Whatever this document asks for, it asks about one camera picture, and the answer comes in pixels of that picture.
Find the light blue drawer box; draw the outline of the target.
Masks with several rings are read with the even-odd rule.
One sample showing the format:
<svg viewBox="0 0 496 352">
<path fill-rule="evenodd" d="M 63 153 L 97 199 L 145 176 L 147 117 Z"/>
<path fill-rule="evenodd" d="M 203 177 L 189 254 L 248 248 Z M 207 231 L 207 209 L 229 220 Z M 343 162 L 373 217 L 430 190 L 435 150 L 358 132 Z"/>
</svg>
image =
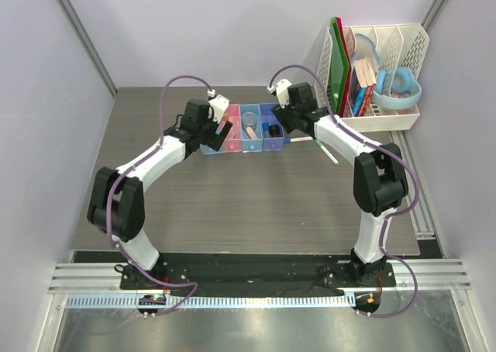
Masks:
<svg viewBox="0 0 496 352">
<path fill-rule="evenodd" d="M 213 150 L 211 147 L 208 147 L 206 145 L 201 145 L 200 151 L 204 155 L 213 155 L 213 154 L 222 154 L 223 153 L 222 148 L 220 148 L 219 150 Z"/>
</svg>

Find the red black stamp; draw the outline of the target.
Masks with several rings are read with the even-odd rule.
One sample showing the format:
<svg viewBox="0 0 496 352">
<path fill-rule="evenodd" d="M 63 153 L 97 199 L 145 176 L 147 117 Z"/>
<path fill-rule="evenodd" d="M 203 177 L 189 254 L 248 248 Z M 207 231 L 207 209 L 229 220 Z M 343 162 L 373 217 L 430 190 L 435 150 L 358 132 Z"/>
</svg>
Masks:
<svg viewBox="0 0 496 352">
<path fill-rule="evenodd" d="M 269 126 L 269 134 L 271 137 L 280 137 L 281 136 L 281 128 L 279 125 L 273 124 Z"/>
</svg>

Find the pink drawer box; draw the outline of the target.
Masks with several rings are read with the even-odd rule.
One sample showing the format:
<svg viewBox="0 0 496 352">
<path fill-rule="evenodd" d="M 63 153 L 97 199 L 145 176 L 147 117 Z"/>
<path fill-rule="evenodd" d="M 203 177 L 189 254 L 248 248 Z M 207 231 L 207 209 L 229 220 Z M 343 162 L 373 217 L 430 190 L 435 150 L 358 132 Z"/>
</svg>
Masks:
<svg viewBox="0 0 496 352">
<path fill-rule="evenodd" d="M 229 121 L 232 127 L 226 136 L 221 151 L 226 153 L 240 153 L 242 151 L 241 121 L 239 104 L 230 104 L 222 117 L 220 129 Z"/>
</svg>

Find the blue glue stick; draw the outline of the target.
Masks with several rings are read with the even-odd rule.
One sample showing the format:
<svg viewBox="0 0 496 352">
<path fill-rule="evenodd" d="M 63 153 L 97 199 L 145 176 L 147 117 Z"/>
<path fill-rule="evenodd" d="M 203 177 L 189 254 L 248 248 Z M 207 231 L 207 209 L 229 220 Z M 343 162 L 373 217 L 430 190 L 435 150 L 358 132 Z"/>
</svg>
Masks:
<svg viewBox="0 0 496 352">
<path fill-rule="evenodd" d="M 263 130 L 263 136 L 265 138 L 270 138 L 270 131 L 269 131 L 269 124 L 268 123 L 262 123 L 262 130 Z"/>
</svg>

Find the purple drawer box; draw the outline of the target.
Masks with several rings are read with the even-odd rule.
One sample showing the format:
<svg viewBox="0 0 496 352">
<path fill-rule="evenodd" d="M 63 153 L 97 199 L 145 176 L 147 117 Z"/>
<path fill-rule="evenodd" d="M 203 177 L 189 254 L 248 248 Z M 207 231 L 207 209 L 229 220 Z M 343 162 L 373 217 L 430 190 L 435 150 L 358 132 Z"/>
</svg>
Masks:
<svg viewBox="0 0 496 352">
<path fill-rule="evenodd" d="M 268 123 L 269 126 L 276 124 L 276 125 L 279 125 L 279 127 L 281 128 L 281 136 L 275 137 L 275 138 L 273 138 L 273 137 L 265 138 L 263 130 L 262 130 L 263 151 L 278 151 L 278 150 L 283 150 L 283 147 L 284 147 L 284 139 L 285 139 L 284 129 L 283 129 L 280 121 L 277 119 L 277 117 L 272 112 L 272 108 L 275 106 L 276 105 L 274 103 L 260 104 L 261 128 L 262 128 L 262 123 Z"/>
</svg>

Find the clear tape roll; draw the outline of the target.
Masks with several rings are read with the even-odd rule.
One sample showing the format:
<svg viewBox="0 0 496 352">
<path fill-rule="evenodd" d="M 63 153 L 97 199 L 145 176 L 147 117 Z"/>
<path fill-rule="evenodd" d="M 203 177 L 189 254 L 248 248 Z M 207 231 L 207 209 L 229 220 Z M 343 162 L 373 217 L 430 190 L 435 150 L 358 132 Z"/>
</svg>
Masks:
<svg viewBox="0 0 496 352">
<path fill-rule="evenodd" d="M 257 126 L 258 115 L 255 112 L 248 111 L 241 114 L 241 123 L 243 128 L 254 128 Z"/>
</svg>

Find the pink eraser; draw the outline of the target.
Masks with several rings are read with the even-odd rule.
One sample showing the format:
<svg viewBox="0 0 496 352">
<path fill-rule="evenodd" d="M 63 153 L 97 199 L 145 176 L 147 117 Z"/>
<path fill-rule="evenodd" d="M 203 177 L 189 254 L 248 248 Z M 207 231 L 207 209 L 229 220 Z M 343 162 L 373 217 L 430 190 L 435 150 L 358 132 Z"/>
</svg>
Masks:
<svg viewBox="0 0 496 352">
<path fill-rule="evenodd" d="M 255 132 L 255 130 L 251 127 L 251 126 L 248 126 L 246 128 L 246 134 L 247 136 L 251 139 L 251 140 L 257 140 L 258 139 L 258 136 Z"/>
</svg>

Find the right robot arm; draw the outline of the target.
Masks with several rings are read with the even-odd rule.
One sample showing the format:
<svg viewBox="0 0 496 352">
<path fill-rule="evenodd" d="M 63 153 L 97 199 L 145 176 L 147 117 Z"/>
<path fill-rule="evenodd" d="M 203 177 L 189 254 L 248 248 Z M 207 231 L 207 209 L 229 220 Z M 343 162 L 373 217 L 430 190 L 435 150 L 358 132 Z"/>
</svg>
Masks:
<svg viewBox="0 0 496 352">
<path fill-rule="evenodd" d="M 353 166 L 353 197 L 361 216 L 349 273 L 357 285 L 369 285 L 387 263 L 384 252 L 391 225 L 387 217 L 397 212 L 408 194 L 401 151 L 394 143 L 369 139 L 318 106 L 308 83 L 293 85 L 283 79 L 267 90 L 277 99 L 271 111 L 287 133 L 297 129 L 331 146 Z"/>
</svg>

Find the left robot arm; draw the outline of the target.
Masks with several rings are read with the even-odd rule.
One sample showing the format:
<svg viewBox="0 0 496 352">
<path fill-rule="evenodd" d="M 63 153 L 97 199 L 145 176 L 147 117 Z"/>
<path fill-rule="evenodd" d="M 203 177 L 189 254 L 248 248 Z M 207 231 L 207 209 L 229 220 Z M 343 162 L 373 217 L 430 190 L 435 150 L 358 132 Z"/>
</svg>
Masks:
<svg viewBox="0 0 496 352">
<path fill-rule="evenodd" d="M 149 289 L 159 288 L 166 266 L 144 231 L 146 190 L 201 145 L 220 150 L 233 124 L 225 119 L 229 100 L 221 95 L 191 99 L 174 125 L 163 128 L 156 143 L 130 162 L 97 171 L 87 218 L 106 234 L 138 272 Z"/>
</svg>

